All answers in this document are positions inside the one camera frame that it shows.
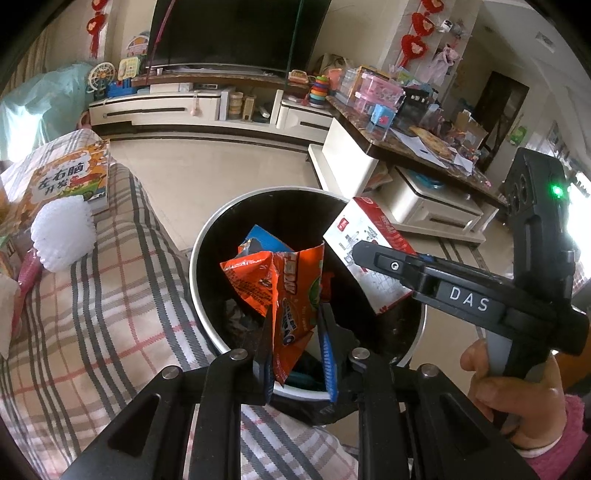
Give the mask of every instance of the curtain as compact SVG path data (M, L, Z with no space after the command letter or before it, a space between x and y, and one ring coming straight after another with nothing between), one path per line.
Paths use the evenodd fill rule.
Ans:
M45 72L45 59L47 54L47 45L50 36L51 24L33 42L31 47L25 53L25 56L18 63L17 69L12 72L8 84L4 88L0 100L10 91L14 90L20 84L33 78L35 75Z

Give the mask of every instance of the white and red box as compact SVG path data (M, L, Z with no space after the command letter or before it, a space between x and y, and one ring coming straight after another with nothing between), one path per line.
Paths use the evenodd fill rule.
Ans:
M376 314L385 312L411 294L411 290L398 280L353 262L351 251L361 240L416 254L372 199L351 199L324 234L324 240L353 274Z

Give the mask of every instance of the white sheet of paper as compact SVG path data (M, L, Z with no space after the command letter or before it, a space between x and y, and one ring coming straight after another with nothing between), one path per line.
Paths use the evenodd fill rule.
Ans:
M447 168L445 163L439 160L435 155L433 155L427 147L425 147L424 143L421 141L419 137L409 137L408 135L404 135L400 132L395 130L391 130L394 135L398 137L398 139L405 144L408 148L410 148L417 157L421 157L424 160L428 160L429 162L434 163L435 165L439 165L440 167Z
M14 294L18 283L6 275L0 274L0 355L8 360L8 349L12 335L12 314L14 312Z
M453 163L454 165L458 165L463 168L468 175L472 175L474 164L467 158L464 158L459 153L456 153L456 158L453 159Z

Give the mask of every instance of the television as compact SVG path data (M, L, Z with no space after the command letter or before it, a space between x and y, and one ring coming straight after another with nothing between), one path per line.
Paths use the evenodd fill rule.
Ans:
M148 59L171 0L158 0ZM330 0L177 0L154 52L152 67L256 67L285 73L306 70Z

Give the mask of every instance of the black trash can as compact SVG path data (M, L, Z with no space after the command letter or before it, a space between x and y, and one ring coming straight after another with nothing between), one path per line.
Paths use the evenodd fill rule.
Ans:
M295 251L316 247L345 205L345 199L322 190L276 187L238 197L209 219L193 248L190 285L197 313L217 353L240 347L232 345L223 327L226 301L234 299L245 312L254 312L234 291L219 264L236 256L238 245L254 225ZM330 304L337 323L350 329L361 346L398 365L408 364L423 333L425 306L407 298L376 316L353 275L328 245L323 271L334 274ZM308 424L333 423L352 411L330 408L326 391L297 388L289 379L283 387L275 383L273 397L272 404L281 411Z

